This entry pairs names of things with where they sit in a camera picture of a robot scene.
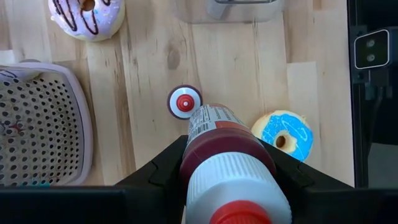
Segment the blue icing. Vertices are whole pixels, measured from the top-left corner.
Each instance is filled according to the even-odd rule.
[[[312,131],[295,116],[289,114],[272,115],[267,126],[262,130],[261,139],[268,144],[273,144],[275,137],[283,130],[297,139],[296,150],[289,154],[300,161],[304,161],[310,154],[313,135]]]

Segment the red and white cap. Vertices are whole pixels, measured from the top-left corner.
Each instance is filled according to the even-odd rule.
[[[289,202],[267,167],[240,152],[217,154],[190,178],[186,224],[288,224]]]
[[[167,99],[170,113],[178,119],[189,119],[202,104],[200,92],[190,85],[174,88]]]

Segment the chocolate drizzle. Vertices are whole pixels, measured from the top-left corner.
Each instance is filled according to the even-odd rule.
[[[65,2],[66,2],[67,5],[68,5],[68,12],[69,12],[69,15],[70,15],[70,18],[71,18],[72,21],[69,20],[69,18],[67,17],[67,14],[66,14],[65,11],[63,10],[63,8],[62,8],[62,6],[61,6],[61,4],[60,4],[60,0],[52,0],[52,1],[53,1],[53,3],[54,3],[56,13],[57,13],[58,15],[62,16],[62,17],[65,19],[65,22],[68,24],[68,26],[71,28],[72,31],[76,32],[78,28],[77,28],[77,25],[76,25],[75,17],[74,17],[73,14],[72,14],[72,10],[71,10],[71,7],[70,7],[69,0],[65,0]],[[102,2],[104,3],[105,6],[110,6],[110,5],[111,5],[111,0],[102,0]],[[99,30],[98,30],[98,23],[97,23],[97,19],[96,19],[96,17],[95,17],[94,10],[91,11],[91,18],[92,18],[93,23],[94,23],[94,29],[92,29],[92,28],[88,25],[88,22],[87,22],[86,18],[83,16],[83,11],[84,11],[83,9],[80,9],[80,16],[81,16],[81,18],[83,19],[83,22],[84,22],[86,28],[87,28],[93,35],[98,35],[98,33],[99,33]]]

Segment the bottle label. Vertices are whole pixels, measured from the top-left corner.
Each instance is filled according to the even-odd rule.
[[[218,128],[236,128],[251,133],[250,129],[226,106],[220,104],[203,105],[189,119],[187,145],[201,134]]]

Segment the red bottle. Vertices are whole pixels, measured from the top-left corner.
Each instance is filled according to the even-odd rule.
[[[264,146],[226,106],[203,105],[190,118],[187,148],[180,178],[187,190],[193,171],[205,160],[222,152],[242,152],[260,160],[272,175],[274,161]]]

